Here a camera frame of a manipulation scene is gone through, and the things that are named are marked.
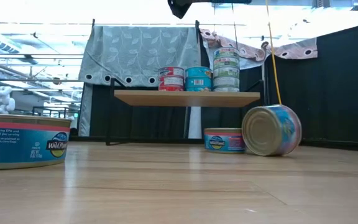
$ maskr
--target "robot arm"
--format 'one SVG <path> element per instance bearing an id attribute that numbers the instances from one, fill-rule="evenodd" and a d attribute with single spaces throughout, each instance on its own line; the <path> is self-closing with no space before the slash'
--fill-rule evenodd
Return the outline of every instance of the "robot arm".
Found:
<path id="1" fill-rule="evenodd" d="M 172 14 L 182 19 L 191 4 L 196 2 L 249 4 L 252 0 L 168 0 L 168 5 L 171 8 Z"/>

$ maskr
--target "black curtain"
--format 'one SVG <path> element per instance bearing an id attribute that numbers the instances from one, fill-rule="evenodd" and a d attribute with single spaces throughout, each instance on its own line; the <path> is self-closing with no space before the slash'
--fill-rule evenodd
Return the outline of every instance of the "black curtain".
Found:
<path id="1" fill-rule="evenodd" d="M 358 142 L 358 27 L 317 38 L 318 58 L 276 57 L 282 103 L 299 116 L 304 141 Z M 278 103 L 272 59 L 271 104 Z"/>
<path id="2" fill-rule="evenodd" d="M 151 90 L 153 88 L 132 88 Z M 182 107 L 129 106 L 114 99 L 114 111 L 107 114 L 109 87 L 93 86 L 90 136 L 104 136 L 108 123 L 106 116 L 113 116 L 112 138 L 181 139 L 185 127 L 185 110 Z"/>
<path id="3" fill-rule="evenodd" d="M 246 91 L 255 82 L 262 79 L 261 67 L 241 70 L 240 72 L 240 91 Z M 202 108 L 201 127 L 204 128 L 240 128 L 245 113 L 255 106 L 259 106 L 260 101 L 255 101 L 243 108 Z"/>

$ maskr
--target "blue tuna can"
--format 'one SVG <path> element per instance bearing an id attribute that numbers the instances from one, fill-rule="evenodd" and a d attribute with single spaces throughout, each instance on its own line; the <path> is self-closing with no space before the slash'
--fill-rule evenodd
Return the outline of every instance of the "blue tuna can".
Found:
<path id="1" fill-rule="evenodd" d="M 259 156 L 281 156 L 292 152 L 302 137 L 301 123 L 283 105 L 252 108 L 242 120 L 242 136 L 247 148 Z"/>
<path id="2" fill-rule="evenodd" d="M 241 128 L 206 128 L 204 130 L 205 149 L 218 153 L 245 153 L 246 146 Z"/>
<path id="3" fill-rule="evenodd" d="M 208 77 L 186 78 L 186 91 L 211 91 L 212 81 Z"/>
<path id="4" fill-rule="evenodd" d="M 212 71 L 208 67 L 191 67 L 186 69 L 186 78 L 208 77 L 212 78 Z"/>
<path id="5" fill-rule="evenodd" d="M 0 169 L 64 162 L 70 123 L 68 119 L 0 114 Z"/>
<path id="6" fill-rule="evenodd" d="M 211 91 L 212 72 L 207 67 L 186 69 L 186 91 Z"/>

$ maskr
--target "stacked cans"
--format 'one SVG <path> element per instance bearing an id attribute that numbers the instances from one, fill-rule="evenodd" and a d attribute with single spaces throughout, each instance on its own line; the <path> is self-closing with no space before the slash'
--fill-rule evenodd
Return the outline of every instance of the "stacked cans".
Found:
<path id="1" fill-rule="evenodd" d="M 186 69 L 186 91 L 211 91 L 212 72 L 207 67 Z"/>
<path id="2" fill-rule="evenodd" d="M 158 70 L 158 90 L 183 91 L 185 70 L 180 67 L 163 67 Z"/>
<path id="3" fill-rule="evenodd" d="M 240 91 L 239 51 L 232 47 L 222 47 L 214 52 L 213 91 Z"/>

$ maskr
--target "can label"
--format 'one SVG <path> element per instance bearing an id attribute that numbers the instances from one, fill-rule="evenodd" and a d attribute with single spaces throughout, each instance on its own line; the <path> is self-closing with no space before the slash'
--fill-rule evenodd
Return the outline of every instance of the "can label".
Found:
<path id="1" fill-rule="evenodd" d="M 183 86 L 183 79 L 181 77 L 161 77 L 160 78 L 161 85 L 180 85 Z"/>
<path id="2" fill-rule="evenodd" d="M 213 80 L 214 88 L 239 88 L 240 86 L 240 80 L 238 78 L 231 78 L 231 77 L 221 77 L 221 78 L 215 78 Z"/>
<path id="3" fill-rule="evenodd" d="M 198 86 L 198 87 L 187 88 L 186 91 L 211 91 L 211 89 L 206 86 Z"/>
<path id="4" fill-rule="evenodd" d="M 203 87 L 211 89 L 212 87 L 212 81 L 209 77 L 193 77 L 193 78 L 187 78 L 186 79 L 186 90 L 189 90 L 190 88 L 194 87 Z"/>
<path id="5" fill-rule="evenodd" d="M 0 163 L 65 158 L 69 127 L 0 122 Z"/>
<path id="6" fill-rule="evenodd" d="M 186 77 L 208 77 L 212 78 L 212 71 L 207 67 L 192 67 L 186 69 Z"/>
<path id="7" fill-rule="evenodd" d="M 234 67 L 221 67 L 214 69 L 214 78 L 220 78 L 220 77 L 233 77 L 233 78 L 239 78 L 240 77 L 240 70 L 238 68 Z"/>
<path id="8" fill-rule="evenodd" d="M 163 67 L 158 70 L 160 76 L 178 75 L 181 77 L 185 76 L 185 70 L 180 67 Z"/>
<path id="9" fill-rule="evenodd" d="M 214 58 L 222 58 L 222 57 L 239 58 L 239 51 L 232 47 L 225 47 L 225 48 L 215 50 Z"/>
<path id="10" fill-rule="evenodd" d="M 217 92 L 240 92 L 239 88 L 214 88 Z"/>
<path id="11" fill-rule="evenodd" d="M 205 133 L 204 143 L 206 150 L 215 152 L 244 153 L 246 149 L 240 133 Z"/>
<path id="12" fill-rule="evenodd" d="M 234 57 L 218 58 L 214 60 L 214 69 L 221 67 L 239 68 L 240 60 Z"/>
<path id="13" fill-rule="evenodd" d="M 281 105 L 267 106 L 268 109 L 273 111 L 281 123 L 282 142 L 277 149 L 276 154 L 287 154 L 297 147 L 300 136 L 296 131 L 294 119 L 291 116 L 291 111 L 287 107 Z"/>
<path id="14" fill-rule="evenodd" d="M 159 91 L 183 91 L 183 85 L 160 85 L 158 86 Z"/>

